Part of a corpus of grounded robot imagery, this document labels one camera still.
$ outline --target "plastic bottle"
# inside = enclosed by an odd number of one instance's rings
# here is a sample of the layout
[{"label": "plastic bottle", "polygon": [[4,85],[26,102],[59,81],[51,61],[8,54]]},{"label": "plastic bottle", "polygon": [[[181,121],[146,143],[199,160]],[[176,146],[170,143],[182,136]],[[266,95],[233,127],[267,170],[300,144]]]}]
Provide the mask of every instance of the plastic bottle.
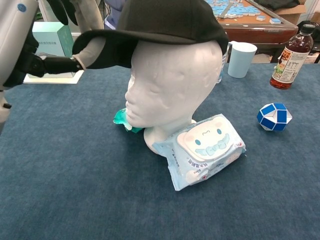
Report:
[{"label": "plastic bottle", "polygon": [[221,66],[221,70],[220,70],[220,75],[219,75],[218,81],[216,82],[217,84],[219,84],[221,82],[221,79],[222,79],[222,75],[223,75],[223,72],[224,72],[224,65],[226,63],[226,59],[227,59],[227,56],[228,56],[229,47],[230,47],[230,43],[228,44],[228,47],[226,49],[225,54],[222,56],[222,66]]},{"label": "plastic bottle", "polygon": [[314,29],[314,25],[304,24],[300,33],[288,41],[270,79],[270,84],[273,87],[278,89],[291,87],[313,48],[314,41],[311,34]]}]

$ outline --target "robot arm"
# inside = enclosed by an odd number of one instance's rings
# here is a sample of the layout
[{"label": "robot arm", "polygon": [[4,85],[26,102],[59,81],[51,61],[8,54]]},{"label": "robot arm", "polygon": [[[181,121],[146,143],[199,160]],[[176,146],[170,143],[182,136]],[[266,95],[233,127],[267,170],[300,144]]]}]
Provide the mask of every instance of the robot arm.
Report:
[{"label": "robot arm", "polygon": [[[100,0],[48,0],[57,18],[68,24],[69,18],[80,31],[103,29],[98,9]],[[100,55],[105,39],[97,37],[72,58],[36,55],[39,43],[32,34],[38,0],[1,0],[0,4],[0,134],[11,105],[4,91],[23,83],[26,74],[43,77],[85,70]]]}]

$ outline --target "teal box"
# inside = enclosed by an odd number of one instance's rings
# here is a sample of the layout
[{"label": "teal box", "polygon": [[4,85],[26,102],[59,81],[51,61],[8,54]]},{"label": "teal box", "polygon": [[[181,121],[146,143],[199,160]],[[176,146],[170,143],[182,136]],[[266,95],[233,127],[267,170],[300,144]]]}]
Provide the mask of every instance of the teal box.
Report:
[{"label": "teal box", "polygon": [[[39,42],[37,55],[54,55],[72,57],[74,40],[69,26],[61,22],[35,22],[32,28],[34,38]],[[45,74],[43,78],[73,78],[74,72]]]}]

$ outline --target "cap brim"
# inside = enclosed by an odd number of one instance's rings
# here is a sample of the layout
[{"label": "cap brim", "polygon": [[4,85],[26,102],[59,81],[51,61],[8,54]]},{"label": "cap brim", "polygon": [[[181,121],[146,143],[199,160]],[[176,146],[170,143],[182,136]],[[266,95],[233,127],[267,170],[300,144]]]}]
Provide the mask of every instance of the cap brim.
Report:
[{"label": "cap brim", "polygon": [[131,57],[138,41],[158,44],[190,45],[197,41],[179,36],[125,30],[91,30],[81,34],[74,42],[72,53],[78,54],[96,37],[105,37],[104,48],[90,69],[103,69],[113,66],[131,68]]}]

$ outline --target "puzzle toy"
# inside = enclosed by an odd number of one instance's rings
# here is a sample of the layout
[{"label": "puzzle toy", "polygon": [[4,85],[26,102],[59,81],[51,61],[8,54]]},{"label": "puzzle toy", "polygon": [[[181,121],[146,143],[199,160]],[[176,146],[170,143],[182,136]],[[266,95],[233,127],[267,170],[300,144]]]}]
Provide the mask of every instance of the puzzle toy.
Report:
[{"label": "puzzle toy", "polygon": [[258,21],[264,21],[264,20],[266,20],[266,17],[265,16],[257,16],[256,19]]},{"label": "puzzle toy", "polygon": [[292,115],[283,103],[270,103],[260,109],[256,118],[264,130],[283,131]]},{"label": "puzzle toy", "polygon": [[[228,6],[230,0],[206,0],[212,7],[214,16],[219,17]],[[243,16],[258,16],[261,14],[260,10],[255,6],[244,6],[242,0],[232,0],[233,5],[225,14],[224,18],[234,19],[242,18]],[[259,21],[264,21],[266,18],[260,18]]]},{"label": "puzzle toy", "polygon": [[281,21],[278,18],[271,18],[270,23],[271,24],[281,24]]}]

